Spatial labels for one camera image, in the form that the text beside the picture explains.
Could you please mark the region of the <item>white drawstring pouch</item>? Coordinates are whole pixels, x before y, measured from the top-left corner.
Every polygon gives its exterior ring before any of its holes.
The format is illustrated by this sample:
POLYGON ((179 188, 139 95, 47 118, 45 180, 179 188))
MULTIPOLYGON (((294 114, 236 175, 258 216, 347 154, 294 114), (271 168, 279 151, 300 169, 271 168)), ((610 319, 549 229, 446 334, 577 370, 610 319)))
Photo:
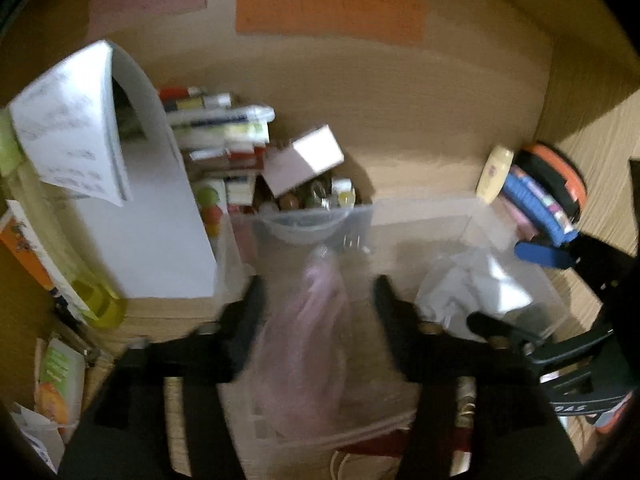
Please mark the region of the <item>white drawstring pouch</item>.
POLYGON ((438 258, 414 300, 421 318, 467 340, 478 340, 466 325, 470 314, 482 312, 503 318, 532 303, 532 295, 506 273, 497 258, 477 248, 438 258))

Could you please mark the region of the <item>pink coil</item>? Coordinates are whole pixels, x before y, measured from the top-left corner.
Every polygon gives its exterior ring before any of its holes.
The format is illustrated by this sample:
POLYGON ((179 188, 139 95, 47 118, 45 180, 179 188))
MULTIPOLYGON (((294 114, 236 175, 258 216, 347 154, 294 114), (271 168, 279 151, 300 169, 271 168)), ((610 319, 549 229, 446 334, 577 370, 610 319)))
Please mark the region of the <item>pink coil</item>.
POLYGON ((270 283, 253 358, 253 391, 269 425, 290 440, 332 434, 347 390, 352 308, 337 254, 314 248, 270 283))

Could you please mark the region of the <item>red velvet pouch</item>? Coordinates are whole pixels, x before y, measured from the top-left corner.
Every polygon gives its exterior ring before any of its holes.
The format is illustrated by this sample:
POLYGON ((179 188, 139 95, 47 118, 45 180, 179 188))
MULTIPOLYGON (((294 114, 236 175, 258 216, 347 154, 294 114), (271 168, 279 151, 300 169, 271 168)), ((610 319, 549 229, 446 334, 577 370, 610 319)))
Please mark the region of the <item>red velvet pouch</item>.
MULTIPOLYGON (((452 434, 449 445, 454 451, 470 452, 471 434, 471 428, 457 427, 452 434)), ((397 429, 389 434, 383 434, 381 437, 342 446, 337 451, 345 454, 401 458, 408 442, 409 430, 397 429)))

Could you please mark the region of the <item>pink flat case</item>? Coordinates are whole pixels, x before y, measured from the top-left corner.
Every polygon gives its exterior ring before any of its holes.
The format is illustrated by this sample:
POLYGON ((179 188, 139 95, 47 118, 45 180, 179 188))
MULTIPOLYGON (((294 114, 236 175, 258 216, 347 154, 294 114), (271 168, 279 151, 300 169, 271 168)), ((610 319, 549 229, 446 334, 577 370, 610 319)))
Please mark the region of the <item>pink flat case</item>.
POLYGON ((514 223, 515 232, 519 240, 530 242, 539 235, 539 231, 533 222, 531 222, 524 212, 521 212, 514 203, 510 202, 503 194, 499 195, 499 200, 514 223))

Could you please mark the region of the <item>blue fabric pencil pouch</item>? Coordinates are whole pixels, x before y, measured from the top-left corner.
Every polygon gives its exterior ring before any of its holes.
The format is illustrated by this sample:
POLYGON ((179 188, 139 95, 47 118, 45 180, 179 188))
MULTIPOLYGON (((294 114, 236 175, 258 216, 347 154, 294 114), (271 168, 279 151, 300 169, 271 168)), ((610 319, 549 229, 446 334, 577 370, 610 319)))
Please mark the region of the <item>blue fabric pencil pouch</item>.
POLYGON ((577 229, 560 203, 519 166, 511 166, 504 181, 502 195, 553 246, 559 247, 578 237, 577 229))

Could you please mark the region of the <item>white printed label tag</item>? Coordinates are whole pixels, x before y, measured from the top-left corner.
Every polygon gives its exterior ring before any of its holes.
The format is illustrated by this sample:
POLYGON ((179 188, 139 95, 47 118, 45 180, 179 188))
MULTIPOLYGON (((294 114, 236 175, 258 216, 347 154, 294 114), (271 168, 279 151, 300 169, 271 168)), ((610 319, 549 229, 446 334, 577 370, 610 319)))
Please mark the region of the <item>white printed label tag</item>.
POLYGON ((40 460, 56 474, 65 452, 58 425, 46 416, 16 403, 10 408, 10 415, 40 460))

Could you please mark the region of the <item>black orange zip case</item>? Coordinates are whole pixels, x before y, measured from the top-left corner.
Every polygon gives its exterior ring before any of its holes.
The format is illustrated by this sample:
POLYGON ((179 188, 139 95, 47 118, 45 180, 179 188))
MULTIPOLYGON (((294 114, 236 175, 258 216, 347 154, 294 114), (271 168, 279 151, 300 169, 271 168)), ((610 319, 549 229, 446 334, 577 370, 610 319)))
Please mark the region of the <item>black orange zip case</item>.
POLYGON ((559 203, 571 222, 580 220, 587 205, 588 186, 569 157, 550 144, 537 142, 524 145, 515 155, 514 164, 559 203))

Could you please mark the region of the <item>green orange tube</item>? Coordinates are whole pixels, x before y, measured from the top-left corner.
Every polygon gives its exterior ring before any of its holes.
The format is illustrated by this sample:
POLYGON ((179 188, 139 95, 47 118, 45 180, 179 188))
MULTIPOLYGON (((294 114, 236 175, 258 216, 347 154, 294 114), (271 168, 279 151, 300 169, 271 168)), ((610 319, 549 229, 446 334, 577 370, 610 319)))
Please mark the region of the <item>green orange tube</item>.
POLYGON ((84 357, 58 338, 49 341, 36 380, 36 412, 53 422, 64 443, 77 428, 84 400, 84 357))

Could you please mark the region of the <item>cream lotion tube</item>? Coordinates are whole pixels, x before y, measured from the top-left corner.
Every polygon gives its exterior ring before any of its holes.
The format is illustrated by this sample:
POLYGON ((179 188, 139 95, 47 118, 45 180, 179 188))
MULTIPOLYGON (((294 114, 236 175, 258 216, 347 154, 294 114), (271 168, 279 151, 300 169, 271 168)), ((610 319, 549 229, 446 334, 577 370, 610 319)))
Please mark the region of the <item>cream lotion tube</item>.
POLYGON ((514 159, 514 151, 502 145, 495 146, 480 173, 475 194, 485 204, 491 204, 500 194, 514 159))

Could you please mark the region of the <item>clear plastic storage bin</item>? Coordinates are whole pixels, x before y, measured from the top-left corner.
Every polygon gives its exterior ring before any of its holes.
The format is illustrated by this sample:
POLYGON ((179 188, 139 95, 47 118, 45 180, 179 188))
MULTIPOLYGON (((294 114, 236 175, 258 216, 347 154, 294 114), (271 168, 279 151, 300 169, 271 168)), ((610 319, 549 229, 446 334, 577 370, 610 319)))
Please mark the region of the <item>clear plastic storage bin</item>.
POLYGON ((337 254, 350 307, 352 336, 347 390, 336 428, 325 438, 290 440, 267 422, 254 399, 253 358, 239 378, 221 390, 228 426, 243 470, 251 479, 373 479, 390 457, 345 454, 337 449, 397 429, 410 428, 420 388, 396 370, 384 328, 372 302, 373 282, 385 275, 396 294, 414 304, 432 265, 467 249, 491 252, 533 297, 528 307, 502 320, 541 338, 550 337, 570 310, 539 266, 518 260, 514 224, 506 212, 475 197, 382 200, 355 207, 345 223, 318 244, 294 245, 274 237, 256 216, 237 216, 229 237, 226 283, 236 295, 251 275, 266 284, 296 267, 319 246, 337 254))

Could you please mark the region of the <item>white bowl of trinkets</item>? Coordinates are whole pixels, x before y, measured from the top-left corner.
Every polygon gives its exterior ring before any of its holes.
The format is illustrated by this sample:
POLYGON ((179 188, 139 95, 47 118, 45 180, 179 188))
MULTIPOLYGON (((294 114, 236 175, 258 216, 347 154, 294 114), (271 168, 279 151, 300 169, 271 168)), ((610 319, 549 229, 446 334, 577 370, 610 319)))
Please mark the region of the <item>white bowl of trinkets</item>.
POLYGON ((267 230, 281 242, 311 245, 335 234, 357 200, 352 179, 325 174, 262 202, 257 214, 267 230))

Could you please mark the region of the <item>yellow green spray bottle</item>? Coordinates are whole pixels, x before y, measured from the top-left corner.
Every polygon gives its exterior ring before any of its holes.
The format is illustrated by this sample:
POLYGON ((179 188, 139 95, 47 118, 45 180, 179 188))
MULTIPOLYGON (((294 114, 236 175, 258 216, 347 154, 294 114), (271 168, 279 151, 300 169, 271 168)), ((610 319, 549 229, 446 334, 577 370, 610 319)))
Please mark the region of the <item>yellow green spray bottle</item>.
POLYGON ((1 111, 1 187, 26 242, 72 310, 95 328, 118 327, 125 317, 125 305, 70 244, 34 166, 17 141, 6 108, 1 111))

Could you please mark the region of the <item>orange book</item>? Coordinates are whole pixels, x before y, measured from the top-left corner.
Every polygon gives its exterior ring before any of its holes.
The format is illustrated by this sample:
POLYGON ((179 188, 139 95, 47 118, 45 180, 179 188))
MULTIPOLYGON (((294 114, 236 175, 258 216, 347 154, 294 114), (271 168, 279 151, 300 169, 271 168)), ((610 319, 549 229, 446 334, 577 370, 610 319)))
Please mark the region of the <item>orange book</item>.
POLYGON ((55 286, 46 269, 32 251, 28 240, 24 237, 21 226, 14 214, 7 210, 1 217, 1 241, 14 255, 15 259, 47 292, 54 292, 55 286))

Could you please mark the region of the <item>small pink white box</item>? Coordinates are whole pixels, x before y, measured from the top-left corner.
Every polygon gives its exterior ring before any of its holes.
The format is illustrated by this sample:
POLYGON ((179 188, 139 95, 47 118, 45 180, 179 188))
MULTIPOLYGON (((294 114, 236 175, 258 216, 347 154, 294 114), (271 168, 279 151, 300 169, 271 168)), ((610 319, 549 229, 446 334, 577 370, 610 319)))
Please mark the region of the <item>small pink white box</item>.
POLYGON ((262 177, 271 194, 280 197, 340 166, 344 160, 332 129, 323 125, 306 132, 282 150, 268 152, 262 177))

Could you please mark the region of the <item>stack of books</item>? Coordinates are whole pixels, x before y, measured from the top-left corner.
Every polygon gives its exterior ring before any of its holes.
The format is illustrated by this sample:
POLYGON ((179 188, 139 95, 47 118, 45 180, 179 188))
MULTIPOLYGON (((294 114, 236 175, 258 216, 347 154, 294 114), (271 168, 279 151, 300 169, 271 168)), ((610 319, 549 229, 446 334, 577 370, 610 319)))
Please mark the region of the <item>stack of books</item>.
POLYGON ((246 104, 229 92, 208 93, 202 87, 160 88, 157 94, 206 234, 216 240, 227 214, 253 208, 276 112, 266 104, 246 104))

